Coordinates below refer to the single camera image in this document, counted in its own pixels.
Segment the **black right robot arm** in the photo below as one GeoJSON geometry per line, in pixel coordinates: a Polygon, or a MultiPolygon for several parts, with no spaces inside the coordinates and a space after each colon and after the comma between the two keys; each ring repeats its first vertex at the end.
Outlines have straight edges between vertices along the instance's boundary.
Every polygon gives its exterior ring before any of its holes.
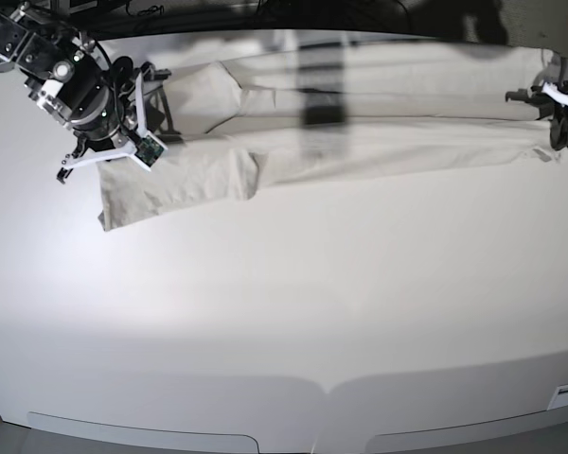
{"type": "Polygon", "coordinates": [[[179,143],[164,83],[171,72],[151,62],[115,60],[86,30],[29,1],[0,4],[0,72],[25,75],[29,98],[72,131],[75,149],[57,174],[93,163],[130,159],[149,171],[179,143]]]}

